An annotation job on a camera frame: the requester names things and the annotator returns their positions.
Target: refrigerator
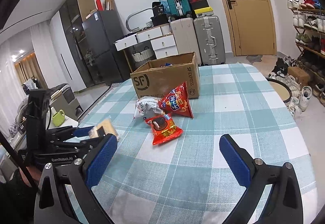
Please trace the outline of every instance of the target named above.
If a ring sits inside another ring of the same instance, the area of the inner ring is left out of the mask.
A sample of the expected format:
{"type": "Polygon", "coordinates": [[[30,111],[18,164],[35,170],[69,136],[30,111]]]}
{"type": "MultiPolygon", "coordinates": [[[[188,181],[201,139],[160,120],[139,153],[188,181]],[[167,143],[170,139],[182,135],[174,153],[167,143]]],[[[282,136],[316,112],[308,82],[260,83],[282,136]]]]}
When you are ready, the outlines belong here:
{"type": "Polygon", "coordinates": [[[96,65],[106,85],[129,79],[130,68],[125,55],[117,51],[114,44],[123,37],[117,13],[97,11],[82,26],[90,50],[89,63],[96,65]]]}

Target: white snack bag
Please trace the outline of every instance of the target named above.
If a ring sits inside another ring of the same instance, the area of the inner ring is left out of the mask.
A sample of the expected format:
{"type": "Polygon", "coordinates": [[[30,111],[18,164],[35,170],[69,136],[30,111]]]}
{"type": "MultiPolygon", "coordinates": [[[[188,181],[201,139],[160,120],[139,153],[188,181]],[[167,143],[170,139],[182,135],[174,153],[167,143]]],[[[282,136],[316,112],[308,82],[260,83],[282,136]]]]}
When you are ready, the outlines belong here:
{"type": "Polygon", "coordinates": [[[158,101],[161,98],[144,96],[138,99],[135,103],[135,113],[134,118],[144,117],[145,113],[148,111],[152,111],[156,114],[163,115],[164,111],[159,108],[158,101]]]}

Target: red snack bag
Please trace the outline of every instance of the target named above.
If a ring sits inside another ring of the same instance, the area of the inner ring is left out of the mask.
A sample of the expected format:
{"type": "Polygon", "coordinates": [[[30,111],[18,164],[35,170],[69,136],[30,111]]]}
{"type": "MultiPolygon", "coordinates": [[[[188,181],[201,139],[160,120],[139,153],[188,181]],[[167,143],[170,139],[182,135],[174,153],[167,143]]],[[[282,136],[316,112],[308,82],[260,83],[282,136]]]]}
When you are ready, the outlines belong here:
{"type": "Polygon", "coordinates": [[[174,111],[179,115],[193,118],[186,90],[186,82],[172,89],[170,93],[158,101],[159,107],[168,112],[174,111]]]}
{"type": "Polygon", "coordinates": [[[151,125],[154,134],[152,145],[171,141],[183,133],[183,130],[175,125],[170,114],[146,119],[146,123],[151,125]]]}

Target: small cardboard box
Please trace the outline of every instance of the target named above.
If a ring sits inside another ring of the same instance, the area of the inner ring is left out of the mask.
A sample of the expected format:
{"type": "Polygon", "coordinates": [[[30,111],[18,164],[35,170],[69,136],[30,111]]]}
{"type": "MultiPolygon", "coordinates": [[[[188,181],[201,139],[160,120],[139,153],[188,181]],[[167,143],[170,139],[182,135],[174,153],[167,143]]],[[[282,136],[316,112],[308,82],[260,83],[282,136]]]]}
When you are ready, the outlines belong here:
{"type": "Polygon", "coordinates": [[[199,97],[199,67],[195,53],[148,61],[131,74],[131,79],[139,98],[166,96],[184,81],[187,83],[188,97],[199,97]],[[160,67],[166,63],[172,66],[160,67]]]}
{"type": "Polygon", "coordinates": [[[297,79],[297,83],[301,83],[301,88],[304,86],[308,86],[308,82],[310,80],[310,76],[304,70],[299,67],[288,67],[288,75],[292,75],[297,79]]]}

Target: wooden door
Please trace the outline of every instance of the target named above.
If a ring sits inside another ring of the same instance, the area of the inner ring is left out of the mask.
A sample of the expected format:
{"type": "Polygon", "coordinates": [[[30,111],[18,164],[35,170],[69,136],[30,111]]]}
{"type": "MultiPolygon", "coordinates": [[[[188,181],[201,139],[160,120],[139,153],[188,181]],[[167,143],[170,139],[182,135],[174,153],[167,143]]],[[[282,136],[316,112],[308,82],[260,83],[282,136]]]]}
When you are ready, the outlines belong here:
{"type": "Polygon", "coordinates": [[[235,55],[276,54],[269,0],[223,0],[235,55]]]}

